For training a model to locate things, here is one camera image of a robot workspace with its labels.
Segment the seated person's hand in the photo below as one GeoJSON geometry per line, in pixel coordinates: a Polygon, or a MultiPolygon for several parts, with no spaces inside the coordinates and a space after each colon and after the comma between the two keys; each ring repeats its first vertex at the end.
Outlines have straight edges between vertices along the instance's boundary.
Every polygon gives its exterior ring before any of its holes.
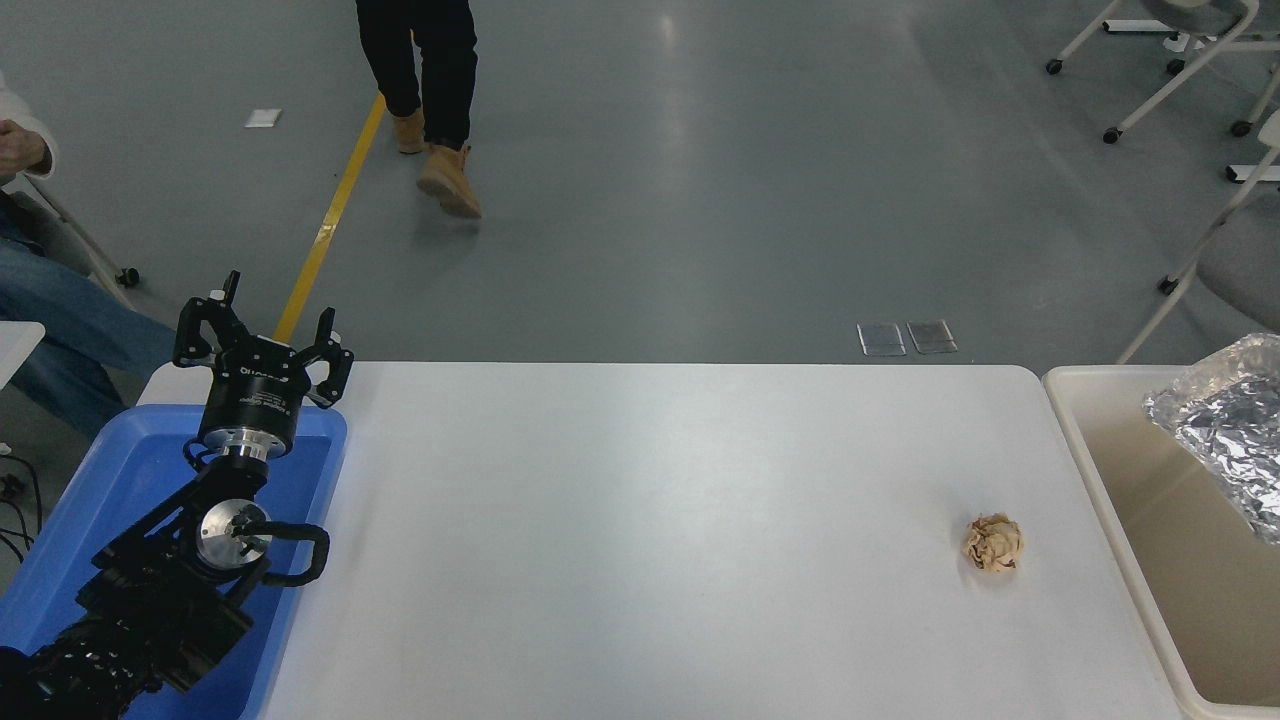
{"type": "Polygon", "coordinates": [[[46,138],[13,119],[1,120],[1,176],[47,177],[54,165],[46,138]]]}

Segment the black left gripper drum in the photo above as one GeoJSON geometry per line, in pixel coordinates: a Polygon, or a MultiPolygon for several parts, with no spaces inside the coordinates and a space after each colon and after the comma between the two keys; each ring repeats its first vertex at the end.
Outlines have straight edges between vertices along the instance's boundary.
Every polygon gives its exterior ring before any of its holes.
{"type": "Polygon", "coordinates": [[[280,443],[294,441],[312,382],[292,348],[250,336],[220,351],[212,370],[200,424],[202,442],[212,443],[234,430],[261,432],[280,443]]]}

